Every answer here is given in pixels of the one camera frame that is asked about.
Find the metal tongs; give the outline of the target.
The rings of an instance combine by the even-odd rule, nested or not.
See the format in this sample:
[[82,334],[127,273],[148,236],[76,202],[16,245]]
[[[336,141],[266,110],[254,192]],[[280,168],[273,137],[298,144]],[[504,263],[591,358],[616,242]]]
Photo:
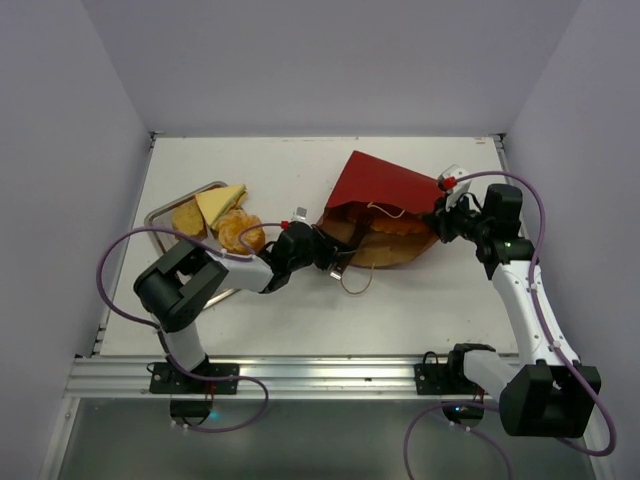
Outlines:
[[347,242],[348,249],[345,251],[339,251],[337,254],[337,263],[330,271],[329,276],[341,281],[345,270],[349,266],[351,260],[355,256],[357,249],[359,248],[362,240],[366,234],[370,231],[371,224],[373,223],[373,216],[371,214],[360,214],[354,225],[354,231]]

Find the orange fake pastry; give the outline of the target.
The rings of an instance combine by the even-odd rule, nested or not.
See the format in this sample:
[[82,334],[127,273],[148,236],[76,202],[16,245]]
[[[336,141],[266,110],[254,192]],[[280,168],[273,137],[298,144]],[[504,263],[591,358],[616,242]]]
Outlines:
[[399,236],[421,234],[428,230],[424,221],[413,215],[403,215],[399,218],[377,216],[370,228],[376,232]]

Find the red brown paper bag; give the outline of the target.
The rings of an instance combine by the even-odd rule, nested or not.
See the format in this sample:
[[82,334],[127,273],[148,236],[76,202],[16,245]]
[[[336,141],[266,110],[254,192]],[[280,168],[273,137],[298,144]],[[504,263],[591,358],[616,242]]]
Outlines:
[[[360,214],[422,220],[444,197],[436,179],[372,155],[354,151],[325,204],[318,227],[347,244]],[[414,261],[438,238],[428,228],[421,234],[399,236],[370,231],[348,267],[381,269]]]

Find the sugared round fake bun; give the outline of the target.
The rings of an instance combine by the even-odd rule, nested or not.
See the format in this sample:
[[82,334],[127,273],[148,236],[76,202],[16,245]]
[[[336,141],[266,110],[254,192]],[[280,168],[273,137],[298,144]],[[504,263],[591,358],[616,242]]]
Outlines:
[[241,209],[230,210],[219,220],[217,235],[220,245],[234,254],[258,252],[266,243],[261,220]]

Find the fake triangle sandwich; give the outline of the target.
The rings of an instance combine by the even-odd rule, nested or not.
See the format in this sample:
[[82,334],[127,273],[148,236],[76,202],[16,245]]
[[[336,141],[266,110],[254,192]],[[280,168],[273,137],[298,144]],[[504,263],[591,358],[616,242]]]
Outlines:
[[220,219],[240,207],[247,197],[245,184],[216,187],[195,194],[195,201],[205,223],[216,230]]

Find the fake bread slice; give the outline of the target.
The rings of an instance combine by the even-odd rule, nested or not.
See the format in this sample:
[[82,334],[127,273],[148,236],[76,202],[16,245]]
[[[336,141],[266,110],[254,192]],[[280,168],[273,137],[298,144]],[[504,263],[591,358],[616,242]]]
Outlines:
[[171,221],[174,230],[198,240],[207,237],[207,226],[195,200],[187,201],[175,208]]

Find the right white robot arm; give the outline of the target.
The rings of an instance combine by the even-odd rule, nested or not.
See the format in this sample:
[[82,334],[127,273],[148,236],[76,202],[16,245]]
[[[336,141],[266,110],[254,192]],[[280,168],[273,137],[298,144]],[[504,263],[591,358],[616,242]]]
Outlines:
[[482,206],[472,205],[471,198],[465,191],[445,195],[425,222],[444,243],[462,238],[475,245],[506,309],[520,365],[510,366],[489,345],[457,344],[447,358],[449,381],[488,393],[511,436],[579,438],[601,378],[596,368],[581,363],[551,311],[534,245],[521,234],[522,192],[492,184]]

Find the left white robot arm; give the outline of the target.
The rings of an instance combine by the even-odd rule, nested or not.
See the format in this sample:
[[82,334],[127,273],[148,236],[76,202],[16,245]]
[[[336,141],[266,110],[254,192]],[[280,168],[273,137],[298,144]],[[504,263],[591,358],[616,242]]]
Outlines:
[[292,274],[314,266],[334,271],[348,262],[355,248],[300,221],[285,226],[278,238],[246,256],[214,252],[186,238],[161,256],[135,280],[133,291],[143,308],[159,322],[159,338],[179,381],[221,382],[211,369],[195,320],[219,290],[271,294]]

